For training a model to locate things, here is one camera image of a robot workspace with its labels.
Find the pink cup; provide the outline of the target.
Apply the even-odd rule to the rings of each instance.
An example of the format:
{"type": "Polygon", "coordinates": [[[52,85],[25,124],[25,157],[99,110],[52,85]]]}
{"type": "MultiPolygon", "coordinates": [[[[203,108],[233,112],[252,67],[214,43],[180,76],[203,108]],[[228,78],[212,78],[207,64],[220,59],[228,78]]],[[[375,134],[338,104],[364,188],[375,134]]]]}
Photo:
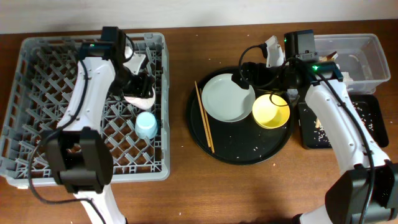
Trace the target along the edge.
{"type": "Polygon", "coordinates": [[[125,96],[124,99],[131,105],[141,109],[148,110],[155,104],[155,90],[152,89],[153,95],[150,98],[138,98],[134,96],[125,96]]]}

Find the grey plate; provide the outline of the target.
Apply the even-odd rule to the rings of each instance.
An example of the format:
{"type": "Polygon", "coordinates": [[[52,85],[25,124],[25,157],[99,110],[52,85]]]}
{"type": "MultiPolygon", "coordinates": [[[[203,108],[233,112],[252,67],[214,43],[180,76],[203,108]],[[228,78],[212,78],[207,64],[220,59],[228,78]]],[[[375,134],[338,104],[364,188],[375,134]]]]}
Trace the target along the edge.
{"type": "Polygon", "coordinates": [[[206,112],[218,121],[233,123],[246,118],[256,99],[254,89],[243,89],[232,81],[232,73],[211,78],[203,87],[201,101],[206,112]]]}

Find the blue cup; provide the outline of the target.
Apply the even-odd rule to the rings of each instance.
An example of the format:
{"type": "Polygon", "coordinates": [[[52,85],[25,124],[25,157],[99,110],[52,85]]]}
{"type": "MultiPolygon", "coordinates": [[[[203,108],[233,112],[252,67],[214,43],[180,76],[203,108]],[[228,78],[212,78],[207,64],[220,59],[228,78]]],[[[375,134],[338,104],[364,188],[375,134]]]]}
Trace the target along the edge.
{"type": "Polygon", "coordinates": [[[152,113],[147,111],[141,112],[137,115],[134,128],[139,138],[153,139],[157,134],[157,120],[152,113]]]}

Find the yellow bowl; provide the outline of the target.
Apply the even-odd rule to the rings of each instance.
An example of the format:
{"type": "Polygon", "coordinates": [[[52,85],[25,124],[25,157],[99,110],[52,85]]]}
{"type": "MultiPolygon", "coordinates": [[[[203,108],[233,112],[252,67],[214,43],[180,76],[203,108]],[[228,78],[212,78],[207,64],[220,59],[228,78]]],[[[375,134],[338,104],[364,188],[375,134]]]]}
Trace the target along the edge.
{"type": "Polygon", "coordinates": [[[252,106],[255,122],[265,129],[282,127],[290,119],[290,114],[288,103],[279,95],[262,95],[252,106]]]}

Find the wooden chopstick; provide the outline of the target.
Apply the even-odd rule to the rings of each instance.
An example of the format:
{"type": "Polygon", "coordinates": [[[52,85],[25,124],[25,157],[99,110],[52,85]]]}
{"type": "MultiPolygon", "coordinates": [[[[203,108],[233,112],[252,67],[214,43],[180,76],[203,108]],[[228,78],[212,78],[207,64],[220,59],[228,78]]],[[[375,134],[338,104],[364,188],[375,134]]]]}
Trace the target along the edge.
{"type": "Polygon", "coordinates": [[[200,92],[199,92],[199,89],[198,89],[196,81],[194,82],[194,84],[195,84],[197,100],[198,100],[198,104],[199,104],[199,108],[200,108],[201,120],[202,120],[203,127],[204,127],[204,130],[205,130],[205,136],[206,136],[207,144],[208,144],[208,147],[211,147],[210,137],[209,137],[209,134],[208,134],[208,128],[206,126],[205,115],[204,115],[203,107],[202,107],[202,104],[201,104],[200,92]]]}
{"type": "Polygon", "coordinates": [[[214,154],[215,153],[215,149],[214,149],[214,144],[213,144],[213,139],[212,139],[212,135],[211,135],[211,128],[210,128],[210,123],[208,120],[208,114],[206,112],[205,107],[203,106],[203,102],[202,102],[202,89],[200,88],[200,103],[202,105],[202,109],[204,112],[204,117],[205,117],[205,123],[206,123],[206,128],[207,128],[207,133],[208,133],[208,141],[209,141],[209,147],[211,149],[211,153],[214,154]]]}

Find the white tissue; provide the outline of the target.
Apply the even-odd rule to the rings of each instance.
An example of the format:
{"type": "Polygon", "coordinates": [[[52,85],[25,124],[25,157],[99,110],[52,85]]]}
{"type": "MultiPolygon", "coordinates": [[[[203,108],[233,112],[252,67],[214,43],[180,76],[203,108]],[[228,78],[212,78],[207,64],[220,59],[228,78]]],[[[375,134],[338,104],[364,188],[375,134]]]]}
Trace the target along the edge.
{"type": "Polygon", "coordinates": [[[353,79],[350,77],[348,72],[342,72],[343,82],[352,82],[353,79]]]}

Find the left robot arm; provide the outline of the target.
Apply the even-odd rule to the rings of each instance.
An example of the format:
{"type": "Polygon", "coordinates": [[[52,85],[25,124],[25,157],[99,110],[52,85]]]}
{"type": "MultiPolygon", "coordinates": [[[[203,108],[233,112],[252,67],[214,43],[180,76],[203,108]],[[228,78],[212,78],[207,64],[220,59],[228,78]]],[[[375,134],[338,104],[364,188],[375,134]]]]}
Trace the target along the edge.
{"type": "Polygon", "coordinates": [[[113,157],[104,143],[101,118],[108,94],[154,104],[154,79],[140,71],[148,63],[120,28],[104,26],[98,42],[82,43],[77,80],[62,119],[44,131],[45,151],[55,183],[73,194],[92,223],[127,223],[111,190],[113,157]]]}

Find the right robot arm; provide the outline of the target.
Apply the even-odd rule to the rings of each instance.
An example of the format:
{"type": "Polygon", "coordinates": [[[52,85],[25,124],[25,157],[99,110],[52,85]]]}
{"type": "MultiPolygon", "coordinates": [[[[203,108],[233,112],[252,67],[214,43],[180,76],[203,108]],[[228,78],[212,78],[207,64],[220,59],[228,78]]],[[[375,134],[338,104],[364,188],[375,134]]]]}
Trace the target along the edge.
{"type": "Polygon", "coordinates": [[[335,62],[322,62],[312,30],[288,32],[277,63],[242,66],[232,81],[272,94],[297,89],[321,121],[341,177],[325,203],[293,217],[294,223],[377,223],[397,218],[397,164],[378,146],[356,112],[335,62]]]}

